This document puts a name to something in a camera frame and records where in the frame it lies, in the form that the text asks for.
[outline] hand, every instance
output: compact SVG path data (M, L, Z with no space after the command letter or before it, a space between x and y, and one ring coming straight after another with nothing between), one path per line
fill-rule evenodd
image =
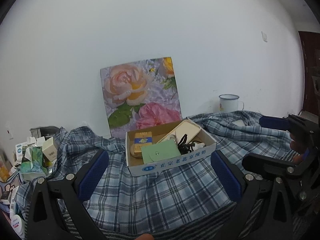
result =
M297 153L299 153L299 155L296 155L295 157L293 157L293 162L295 164L299 164L300 162L303 161L303 155L307 150L307 146L302 143L297 142L295 136L292 133L290 134L290 137L293 140L290 143L290 148L292 150L296 151Z
M155 240L155 239L150 234L143 234L143 235L139 236L138 238L136 238L135 240Z

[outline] white mug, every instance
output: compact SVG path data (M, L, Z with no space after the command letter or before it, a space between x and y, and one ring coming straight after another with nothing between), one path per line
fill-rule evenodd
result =
M230 113L238 110L239 102L243 104L242 110L244 109L244 102L238 101L239 96L232 94L220 95L220 113Z

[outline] open box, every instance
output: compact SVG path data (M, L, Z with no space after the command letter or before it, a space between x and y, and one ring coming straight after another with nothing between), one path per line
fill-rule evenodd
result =
M127 166L132 176L142 176L154 172L165 171L174 167L181 166L186 163L191 163L193 161L202 159L211 155L215 151L217 142L211 137L209 133L203 130L200 126L197 126L201 129L200 132L196 135L194 140L203 142L205 147L196 150L191 153L187 153L178 157L166 159L159 162L153 162L144 164L143 159L138 159L133 157L130 154L130 147L134 143L134 135L137 132L152 132L152 142L153 144L161 140L165 135L167 135L172 129L174 129L182 121L166 123L162 125L157 125L145 129L129 131L126 133L125 137L125 147L126 147L126 160Z

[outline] blue oval logo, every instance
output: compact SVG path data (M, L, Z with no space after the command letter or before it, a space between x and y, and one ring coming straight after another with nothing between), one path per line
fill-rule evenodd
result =
M152 171L155 168L156 168L155 166L147 166L147 167L144 167L142 170L143 171Z

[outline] green wallet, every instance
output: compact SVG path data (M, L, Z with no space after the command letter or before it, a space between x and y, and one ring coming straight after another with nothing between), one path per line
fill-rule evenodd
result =
M174 140L143 146L141 147L141 152L144 164L159 162L181 155Z

